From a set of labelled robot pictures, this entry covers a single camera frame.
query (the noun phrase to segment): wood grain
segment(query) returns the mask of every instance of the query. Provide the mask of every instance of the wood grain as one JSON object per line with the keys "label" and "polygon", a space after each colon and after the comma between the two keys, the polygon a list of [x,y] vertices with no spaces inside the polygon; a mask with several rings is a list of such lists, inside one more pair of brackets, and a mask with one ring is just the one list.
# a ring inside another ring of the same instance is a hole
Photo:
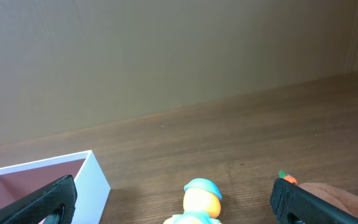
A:
{"label": "wood grain", "polygon": [[213,180],[223,223],[275,223],[280,169],[358,195],[358,73],[0,147],[0,167],[92,149],[112,191],[101,223],[162,223]]}

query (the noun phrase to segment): blue toy hat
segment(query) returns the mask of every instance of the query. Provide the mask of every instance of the blue toy hat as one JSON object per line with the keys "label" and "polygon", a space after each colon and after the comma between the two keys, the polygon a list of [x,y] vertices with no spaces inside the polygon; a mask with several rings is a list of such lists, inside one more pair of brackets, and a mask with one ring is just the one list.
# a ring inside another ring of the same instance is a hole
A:
{"label": "blue toy hat", "polygon": [[196,178],[185,185],[185,192],[189,188],[206,190],[208,192],[211,192],[212,194],[215,194],[219,200],[222,200],[222,195],[219,192],[218,187],[214,184],[214,182],[210,180],[204,178]]}

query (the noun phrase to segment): yellow toy head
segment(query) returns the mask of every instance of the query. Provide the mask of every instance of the yellow toy head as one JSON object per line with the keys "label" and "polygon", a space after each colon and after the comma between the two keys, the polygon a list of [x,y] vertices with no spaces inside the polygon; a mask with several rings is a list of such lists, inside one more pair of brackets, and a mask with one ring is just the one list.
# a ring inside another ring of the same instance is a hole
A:
{"label": "yellow toy head", "polygon": [[211,218],[221,213],[222,195],[210,180],[197,178],[185,186],[183,208],[185,211],[206,211]]}

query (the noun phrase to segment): brown cloth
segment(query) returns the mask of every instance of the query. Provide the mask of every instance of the brown cloth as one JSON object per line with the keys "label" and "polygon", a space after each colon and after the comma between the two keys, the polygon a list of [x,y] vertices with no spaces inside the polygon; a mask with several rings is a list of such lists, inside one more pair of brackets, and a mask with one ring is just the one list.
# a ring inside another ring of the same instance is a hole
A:
{"label": "brown cloth", "polygon": [[299,186],[358,218],[358,196],[326,184],[305,183]]}

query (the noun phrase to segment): toy body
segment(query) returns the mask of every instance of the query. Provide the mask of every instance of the toy body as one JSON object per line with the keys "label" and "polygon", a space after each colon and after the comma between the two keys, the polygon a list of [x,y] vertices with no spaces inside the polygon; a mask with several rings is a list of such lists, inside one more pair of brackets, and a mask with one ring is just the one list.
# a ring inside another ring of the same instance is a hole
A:
{"label": "toy body", "polygon": [[197,178],[185,185],[181,215],[173,215],[164,224],[221,224],[216,219],[221,213],[222,195],[210,180]]}

